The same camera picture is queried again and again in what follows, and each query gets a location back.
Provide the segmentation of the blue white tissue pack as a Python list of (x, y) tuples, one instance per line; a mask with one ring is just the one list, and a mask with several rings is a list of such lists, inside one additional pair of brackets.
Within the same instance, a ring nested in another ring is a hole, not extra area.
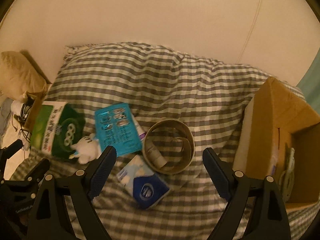
[(118, 172), (117, 179), (144, 210), (157, 205), (170, 192), (167, 183), (148, 167), (140, 155), (135, 155)]

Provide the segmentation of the small white plush toy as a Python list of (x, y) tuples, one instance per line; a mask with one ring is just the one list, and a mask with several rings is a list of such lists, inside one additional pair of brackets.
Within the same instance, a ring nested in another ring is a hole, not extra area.
[(98, 159), (101, 155), (99, 139), (94, 133), (81, 138), (71, 146), (71, 149), (75, 150), (75, 152), (69, 156), (69, 159), (77, 159), (81, 165)]

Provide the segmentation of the small cluttered cardboard box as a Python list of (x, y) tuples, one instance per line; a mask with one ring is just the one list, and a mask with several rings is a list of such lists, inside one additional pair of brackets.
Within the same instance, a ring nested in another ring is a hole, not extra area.
[(42, 107), (45, 92), (26, 93), (23, 101), (14, 100), (11, 104), (13, 118), (18, 122), (18, 131), (29, 142), (35, 120)]

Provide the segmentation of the small white purple tube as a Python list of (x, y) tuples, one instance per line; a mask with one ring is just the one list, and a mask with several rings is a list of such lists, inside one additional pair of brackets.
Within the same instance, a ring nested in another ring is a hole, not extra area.
[(135, 124), (135, 128), (137, 130), (138, 136), (139, 136), (140, 140), (143, 141), (146, 136), (146, 132), (140, 126), (139, 122), (135, 119), (134, 115), (132, 114), (131, 116), (132, 116), (133, 123)]

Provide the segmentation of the grey white checkered blanket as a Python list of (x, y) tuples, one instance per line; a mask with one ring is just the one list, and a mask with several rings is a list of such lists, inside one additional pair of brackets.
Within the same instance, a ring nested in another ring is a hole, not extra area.
[(69, 55), (33, 105), (27, 239), (319, 239), (319, 188), (281, 194), (285, 129), (318, 122), (301, 90), (257, 68), (163, 46)]

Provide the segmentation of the beige pillow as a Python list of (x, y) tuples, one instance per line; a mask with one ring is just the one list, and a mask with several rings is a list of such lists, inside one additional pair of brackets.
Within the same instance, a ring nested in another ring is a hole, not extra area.
[(20, 102), (28, 94), (46, 94), (48, 83), (20, 52), (1, 52), (1, 92)]

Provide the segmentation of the brown tape roll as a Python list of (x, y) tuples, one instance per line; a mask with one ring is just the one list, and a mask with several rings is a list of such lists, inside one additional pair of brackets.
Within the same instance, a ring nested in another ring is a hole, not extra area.
[(176, 119), (165, 119), (147, 131), (142, 153), (144, 160), (154, 171), (175, 175), (191, 164), (195, 154), (195, 142), (185, 123)]

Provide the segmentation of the grey blue garment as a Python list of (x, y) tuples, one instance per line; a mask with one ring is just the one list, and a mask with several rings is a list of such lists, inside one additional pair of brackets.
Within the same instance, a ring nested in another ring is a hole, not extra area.
[(1, 96), (1, 146), (3, 144), (4, 135), (8, 129), (8, 123), (12, 116), (11, 104), (13, 100), (5, 96)]

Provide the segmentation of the open brown cardboard box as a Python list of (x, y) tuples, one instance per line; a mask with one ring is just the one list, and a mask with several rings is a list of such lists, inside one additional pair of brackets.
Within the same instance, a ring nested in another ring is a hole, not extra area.
[(251, 178), (272, 176), (286, 210), (319, 200), (319, 114), (274, 77), (244, 111), (233, 170)]

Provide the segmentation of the green white medicine box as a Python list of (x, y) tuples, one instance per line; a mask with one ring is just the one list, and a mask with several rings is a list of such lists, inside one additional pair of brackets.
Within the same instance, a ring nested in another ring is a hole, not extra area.
[(43, 154), (68, 160), (81, 138), (85, 118), (62, 101), (45, 101), (35, 119), (31, 133), (31, 147)]

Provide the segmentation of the teal curtain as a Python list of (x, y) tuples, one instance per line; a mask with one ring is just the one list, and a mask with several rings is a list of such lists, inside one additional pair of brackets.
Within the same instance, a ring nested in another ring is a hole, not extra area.
[(320, 110), (320, 52), (318, 51), (310, 68), (298, 83), (307, 103), (317, 112)]

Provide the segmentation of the blue blister pack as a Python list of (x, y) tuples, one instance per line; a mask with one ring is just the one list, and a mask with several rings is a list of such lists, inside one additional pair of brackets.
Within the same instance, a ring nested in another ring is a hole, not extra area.
[(131, 110), (127, 103), (119, 103), (95, 111), (95, 132), (101, 150), (116, 149), (117, 156), (142, 150)]

